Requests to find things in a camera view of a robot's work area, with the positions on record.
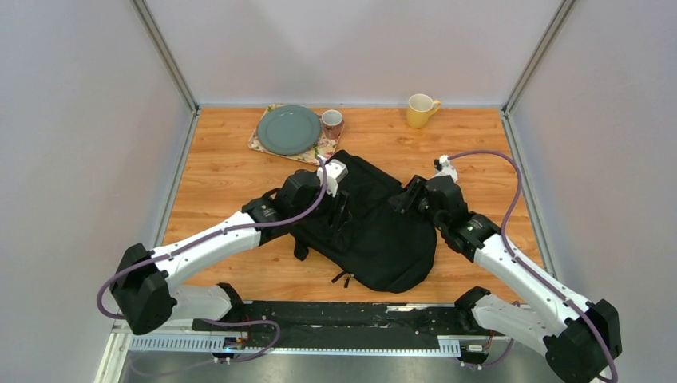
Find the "black fabric student bag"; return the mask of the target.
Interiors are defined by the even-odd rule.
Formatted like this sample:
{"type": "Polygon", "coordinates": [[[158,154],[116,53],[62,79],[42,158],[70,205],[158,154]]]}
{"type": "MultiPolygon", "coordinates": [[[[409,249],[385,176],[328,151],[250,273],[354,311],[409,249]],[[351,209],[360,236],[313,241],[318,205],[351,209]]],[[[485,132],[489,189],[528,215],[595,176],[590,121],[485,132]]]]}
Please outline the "black fabric student bag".
{"type": "Polygon", "coordinates": [[[295,257],[314,249],[371,290],[402,293],[424,281],[434,265],[432,223],[396,212],[388,200],[402,193],[399,180],[345,150],[334,159],[347,166],[338,189],[348,194],[349,218],[339,228],[327,216],[294,226],[295,257]]]}

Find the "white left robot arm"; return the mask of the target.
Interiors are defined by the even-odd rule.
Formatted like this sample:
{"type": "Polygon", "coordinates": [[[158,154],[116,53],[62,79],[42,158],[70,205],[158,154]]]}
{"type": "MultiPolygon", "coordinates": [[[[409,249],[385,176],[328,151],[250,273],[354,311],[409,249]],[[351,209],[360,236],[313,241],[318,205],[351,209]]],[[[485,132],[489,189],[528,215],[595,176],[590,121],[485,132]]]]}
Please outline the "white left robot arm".
{"type": "Polygon", "coordinates": [[[300,223],[337,211],[339,184],[347,174],[347,166],[337,160],[314,172],[298,170],[281,188],[196,235],[150,250],[141,243],[132,245],[105,285],[120,318],[135,335],[151,333],[166,322],[202,318],[223,330],[236,330],[244,311],[224,286],[188,286],[186,281],[223,259],[288,234],[300,223]]]}

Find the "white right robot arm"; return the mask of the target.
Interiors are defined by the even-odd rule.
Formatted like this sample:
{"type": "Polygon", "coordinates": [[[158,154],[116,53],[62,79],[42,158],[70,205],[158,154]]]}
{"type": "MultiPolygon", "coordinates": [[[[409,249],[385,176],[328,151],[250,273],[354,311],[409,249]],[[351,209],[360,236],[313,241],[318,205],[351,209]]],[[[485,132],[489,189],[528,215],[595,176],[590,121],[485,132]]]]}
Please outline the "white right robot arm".
{"type": "Polygon", "coordinates": [[[499,278],[525,308],[474,287],[456,305],[455,322],[465,334],[495,330],[543,356],[564,382],[618,375],[613,361],[622,352],[618,310],[607,300],[586,298],[525,256],[491,219],[470,211],[452,176],[415,176],[389,199],[397,213],[425,218],[447,246],[499,278]]]}

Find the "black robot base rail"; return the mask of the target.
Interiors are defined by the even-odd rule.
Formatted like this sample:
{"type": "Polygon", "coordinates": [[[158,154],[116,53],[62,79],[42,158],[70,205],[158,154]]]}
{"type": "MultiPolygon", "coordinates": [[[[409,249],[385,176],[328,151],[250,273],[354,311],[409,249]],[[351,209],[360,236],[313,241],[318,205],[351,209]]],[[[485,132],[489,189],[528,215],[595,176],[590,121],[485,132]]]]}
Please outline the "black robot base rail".
{"type": "Polygon", "coordinates": [[[195,331],[231,330],[248,339],[250,349],[273,344],[298,349],[424,350],[438,346],[440,336],[489,337],[454,306],[372,302],[245,302],[227,284],[221,288],[234,298],[233,307],[217,325],[200,319],[195,331]]]}

